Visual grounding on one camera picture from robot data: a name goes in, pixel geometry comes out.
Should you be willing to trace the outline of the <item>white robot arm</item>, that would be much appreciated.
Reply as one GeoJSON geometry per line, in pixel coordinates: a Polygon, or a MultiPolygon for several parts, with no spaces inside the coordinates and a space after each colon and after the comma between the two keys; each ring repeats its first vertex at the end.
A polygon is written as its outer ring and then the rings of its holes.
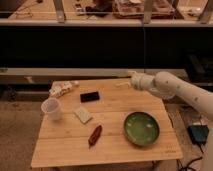
{"type": "MultiPolygon", "coordinates": [[[[136,90],[148,91],[161,99],[178,96],[213,122],[213,105],[211,105],[213,92],[188,83],[166,71],[158,72],[155,75],[129,71],[128,75],[129,79],[126,82],[118,83],[118,86],[127,84],[136,90]]],[[[213,171],[213,125],[210,127],[207,137],[200,171],[213,171]]]]}

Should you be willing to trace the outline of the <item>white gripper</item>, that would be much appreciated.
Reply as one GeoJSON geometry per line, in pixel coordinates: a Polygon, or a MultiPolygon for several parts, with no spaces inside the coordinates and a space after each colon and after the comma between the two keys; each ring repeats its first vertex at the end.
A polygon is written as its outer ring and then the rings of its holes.
{"type": "Polygon", "coordinates": [[[136,71],[127,71],[127,75],[131,76],[131,84],[130,82],[122,82],[115,84],[116,87],[127,86],[135,88],[136,90],[149,90],[154,87],[153,80],[154,77],[152,75],[148,75],[145,73],[137,73],[136,71]]]}

